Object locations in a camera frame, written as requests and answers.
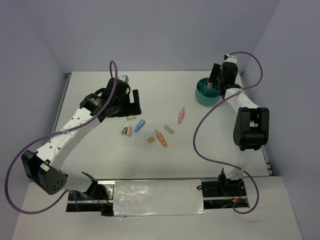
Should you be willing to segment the orange correction tape dispenser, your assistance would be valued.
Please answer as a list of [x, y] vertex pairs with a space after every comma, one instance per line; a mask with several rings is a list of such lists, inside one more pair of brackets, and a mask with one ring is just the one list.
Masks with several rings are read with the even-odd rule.
[[168, 146], [168, 144], [167, 144], [164, 136], [162, 135], [162, 133], [160, 131], [158, 131], [157, 129], [155, 129], [155, 133], [156, 133], [158, 140], [162, 144], [162, 146], [166, 148]]

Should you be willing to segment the pink mini stapler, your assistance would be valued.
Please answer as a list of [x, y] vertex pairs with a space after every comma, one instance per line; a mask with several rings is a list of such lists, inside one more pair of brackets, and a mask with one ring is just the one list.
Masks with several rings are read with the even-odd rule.
[[126, 123], [121, 128], [120, 133], [122, 135], [126, 135], [127, 137], [130, 137], [132, 135], [132, 126], [129, 123]]

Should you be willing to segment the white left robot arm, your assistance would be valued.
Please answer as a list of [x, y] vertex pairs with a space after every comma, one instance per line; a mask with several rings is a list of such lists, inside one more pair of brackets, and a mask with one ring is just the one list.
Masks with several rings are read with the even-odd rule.
[[87, 95], [61, 134], [31, 152], [21, 155], [26, 175], [49, 195], [60, 190], [78, 191], [91, 200], [104, 188], [90, 174], [71, 173], [61, 167], [81, 140], [106, 118], [137, 116], [142, 113], [139, 92], [131, 90], [127, 75], [111, 78], [105, 88]]

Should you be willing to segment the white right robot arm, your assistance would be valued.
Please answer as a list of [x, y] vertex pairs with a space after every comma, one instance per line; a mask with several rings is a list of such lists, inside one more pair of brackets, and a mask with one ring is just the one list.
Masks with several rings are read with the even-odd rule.
[[214, 63], [209, 76], [208, 87], [215, 87], [223, 100], [232, 106], [236, 113], [233, 129], [233, 142], [239, 149], [218, 176], [217, 190], [223, 196], [239, 192], [243, 185], [242, 177], [252, 155], [269, 139], [270, 111], [253, 103], [242, 87], [236, 84], [238, 66], [234, 62]]

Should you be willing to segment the blue correction tape dispenser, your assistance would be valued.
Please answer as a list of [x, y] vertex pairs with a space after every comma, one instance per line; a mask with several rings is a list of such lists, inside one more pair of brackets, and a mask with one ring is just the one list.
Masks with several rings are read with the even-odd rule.
[[138, 132], [141, 130], [141, 128], [145, 125], [145, 123], [146, 123], [146, 121], [145, 121], [144, 119], [141, 119], [141, 120], [137, 123], [137, 125], [135, 126], [134, 132], [135, 132], [135, 133], [138, 133]]

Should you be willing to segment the white staple box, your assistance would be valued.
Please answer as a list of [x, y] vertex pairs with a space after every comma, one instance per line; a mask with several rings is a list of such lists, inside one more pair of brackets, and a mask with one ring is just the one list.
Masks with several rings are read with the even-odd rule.
[[127, 117], [126, 117], [126, 120], [127, 120], [127, 121], [130, 121], [130, 120], [134, 120], [134, 119], [136, 119], [136, 118], [137, 118], [137, 116], [131, 115], [131, 116], [127, 116]]

